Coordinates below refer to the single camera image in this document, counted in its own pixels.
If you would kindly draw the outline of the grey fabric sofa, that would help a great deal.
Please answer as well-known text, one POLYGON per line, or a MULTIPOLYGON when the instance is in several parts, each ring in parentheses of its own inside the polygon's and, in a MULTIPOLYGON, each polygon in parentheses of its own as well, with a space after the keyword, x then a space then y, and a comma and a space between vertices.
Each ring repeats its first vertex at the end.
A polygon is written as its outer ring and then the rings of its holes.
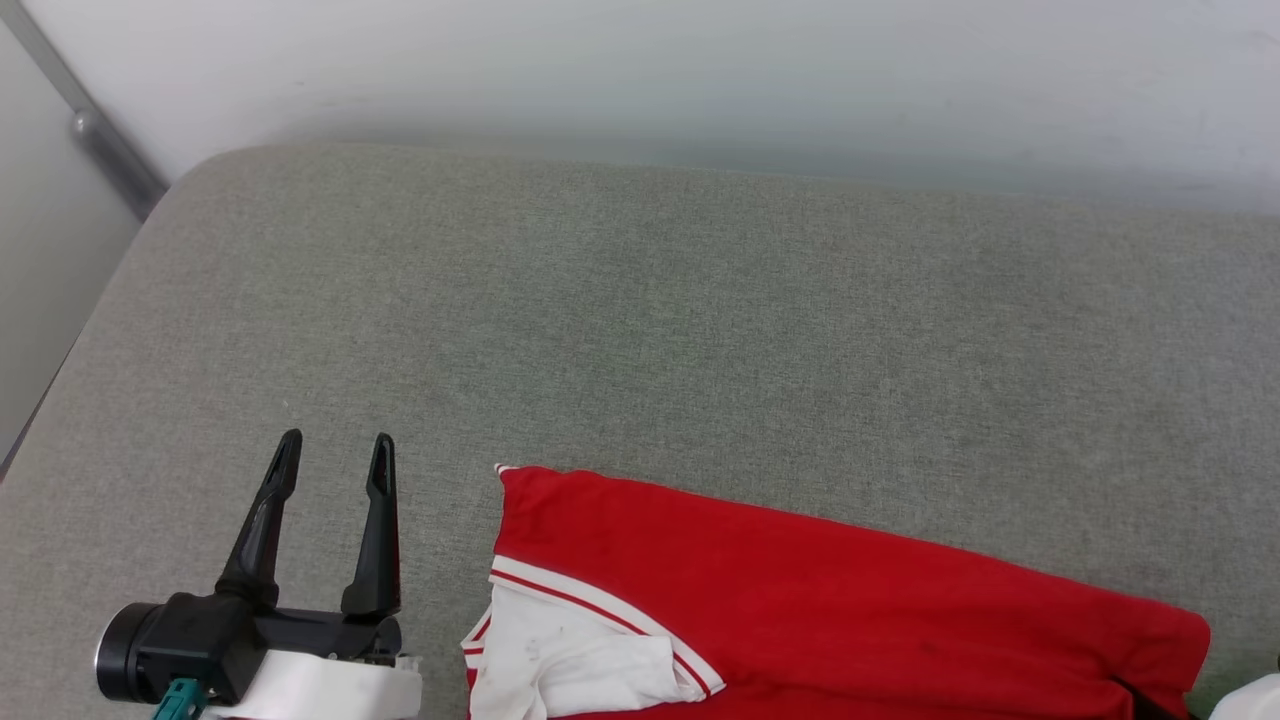
POLYGON ((0 482, 0 720, 146 720, 123 606, 205 594, 305 434, 282 603, 349 583, 394 438, 425 710, 465 707, 498 462, 954 544, 1280 657, 1280 217, 275 146, 175 182, 0 482))

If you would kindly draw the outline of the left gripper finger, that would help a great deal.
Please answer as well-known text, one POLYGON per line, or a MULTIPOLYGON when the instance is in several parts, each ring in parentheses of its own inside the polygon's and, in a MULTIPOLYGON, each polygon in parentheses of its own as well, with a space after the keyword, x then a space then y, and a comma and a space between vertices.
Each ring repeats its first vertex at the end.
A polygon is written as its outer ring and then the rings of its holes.
POLYGON ((216 593, 233 594, 255 607, 276 606, 280 591, 275 569, 283 511, 296 489, 302 445, 300 429, 289 429, 282 436, 215 583, 216 593))
POLYGON ((389 618, 401 610, 401 534, 396 446, 388 433, 375 438, 365 489, 367 516, 355 577, 344 588, 340 611, 352 618, 389 618))

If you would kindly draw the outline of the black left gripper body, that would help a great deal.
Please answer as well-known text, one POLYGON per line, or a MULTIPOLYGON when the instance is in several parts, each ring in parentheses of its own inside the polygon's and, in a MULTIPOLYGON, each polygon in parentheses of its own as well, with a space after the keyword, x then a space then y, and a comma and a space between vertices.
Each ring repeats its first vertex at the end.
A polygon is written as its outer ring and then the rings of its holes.
POLYGON ((129 603, 106 625, 93 670, 104 697, 156 705, 178 679, 216 706, 242 701, 268 651, 390 666, 403 648, 398 620, 265 609, 227 593, 175 593, 129 603))

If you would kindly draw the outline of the red and white garment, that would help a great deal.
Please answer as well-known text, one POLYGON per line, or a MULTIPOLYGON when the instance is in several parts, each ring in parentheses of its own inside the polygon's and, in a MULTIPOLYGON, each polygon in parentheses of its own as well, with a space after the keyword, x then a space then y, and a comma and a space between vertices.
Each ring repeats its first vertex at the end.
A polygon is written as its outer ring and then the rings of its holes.
POLYGON ((1198 614, 591 471, 498 468, 467 720, 1188 720, 1198 614))

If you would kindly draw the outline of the grey metal rail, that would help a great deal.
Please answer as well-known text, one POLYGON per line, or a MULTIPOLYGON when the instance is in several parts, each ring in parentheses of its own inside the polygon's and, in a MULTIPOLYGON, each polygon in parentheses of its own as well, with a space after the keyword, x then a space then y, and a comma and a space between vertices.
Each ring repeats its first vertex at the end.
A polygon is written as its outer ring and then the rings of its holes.
POLYGON ((23 0, 0 0, 0 20, 70 108, 72 138, 134 217, 146 222, 168 192, 168 182, 104 114, 28 13, 23 0))

